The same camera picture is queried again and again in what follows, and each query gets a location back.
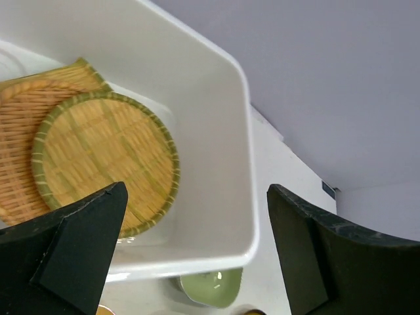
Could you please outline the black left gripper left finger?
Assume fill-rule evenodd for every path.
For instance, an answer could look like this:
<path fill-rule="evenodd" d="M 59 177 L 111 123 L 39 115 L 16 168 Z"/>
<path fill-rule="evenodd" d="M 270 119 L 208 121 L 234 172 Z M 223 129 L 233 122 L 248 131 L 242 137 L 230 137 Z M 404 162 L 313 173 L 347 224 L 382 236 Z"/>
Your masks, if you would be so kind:
<path fill-rule="evenodd" d="M 127 201 L 115 182 L 1 229 L 1 313 L 95 314 Z"/>

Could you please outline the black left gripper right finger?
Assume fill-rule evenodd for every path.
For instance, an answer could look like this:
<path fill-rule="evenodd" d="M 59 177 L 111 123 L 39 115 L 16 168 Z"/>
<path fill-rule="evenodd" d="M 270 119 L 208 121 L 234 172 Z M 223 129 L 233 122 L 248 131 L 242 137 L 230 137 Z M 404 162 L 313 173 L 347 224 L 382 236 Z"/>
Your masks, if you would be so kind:
<path fill-rule="evenodd" d="M 365 228 L 273 184 L 268 214 L 293 314 L 418 314 L 419 242 Z"/>

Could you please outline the green square panda dish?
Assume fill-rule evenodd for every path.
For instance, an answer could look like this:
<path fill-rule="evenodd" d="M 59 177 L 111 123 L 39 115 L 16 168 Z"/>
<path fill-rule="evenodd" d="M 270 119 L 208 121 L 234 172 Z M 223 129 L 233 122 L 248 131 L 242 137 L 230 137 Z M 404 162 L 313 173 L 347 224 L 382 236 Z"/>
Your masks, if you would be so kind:
<path fill-rule="evenodd" d="M 243 268 L 179 276 L 177 285 L 194 303 L 213 308 L 227 308 L 237 298 Z"/>

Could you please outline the round green-rimmed bamboo plate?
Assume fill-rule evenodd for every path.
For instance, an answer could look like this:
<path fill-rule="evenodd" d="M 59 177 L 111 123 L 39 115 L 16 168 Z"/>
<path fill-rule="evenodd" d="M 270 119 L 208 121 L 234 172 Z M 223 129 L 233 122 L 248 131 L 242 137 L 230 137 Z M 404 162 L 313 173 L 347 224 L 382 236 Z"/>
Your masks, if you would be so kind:
<path fill-rule="evenodd" d="M 34 136 L 31 169 L 51 210 L 124 183 L 121 238 L 154 227 L 173 206 L 180 182 L 168 128 L 147 106 L 113 92 L 84 93 L 56 105 Z"/>

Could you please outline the round orange woven plate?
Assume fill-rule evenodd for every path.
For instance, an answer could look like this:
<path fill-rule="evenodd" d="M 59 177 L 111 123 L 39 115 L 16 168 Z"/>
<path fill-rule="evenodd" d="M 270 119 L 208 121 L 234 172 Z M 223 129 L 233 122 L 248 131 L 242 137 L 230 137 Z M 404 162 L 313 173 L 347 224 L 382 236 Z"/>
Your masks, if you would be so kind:
<path fill-rule="evenodd" d="M 62 101 L 103 87 L 94 79 L 75 83 L 32 79 L 1 91 L 1 220 L 6 225 L 19 224 L 48 211 L 31 169 L 33 138 L 40 123 Z"/>

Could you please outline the square green-rimmed bamboo tray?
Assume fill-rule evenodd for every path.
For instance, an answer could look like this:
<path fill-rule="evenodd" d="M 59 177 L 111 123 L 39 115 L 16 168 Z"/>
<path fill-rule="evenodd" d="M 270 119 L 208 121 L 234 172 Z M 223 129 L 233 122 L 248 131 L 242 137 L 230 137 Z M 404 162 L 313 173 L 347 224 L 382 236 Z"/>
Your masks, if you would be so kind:
<path fill-rule="evenodd" d="M 2 81 L 1 90 L 23 81 L 38 79 L 63 81 L 87 88 L 89 91 L 113 91 L 104 78 L 84 58 L 81 57 L 68 66 Z"/>

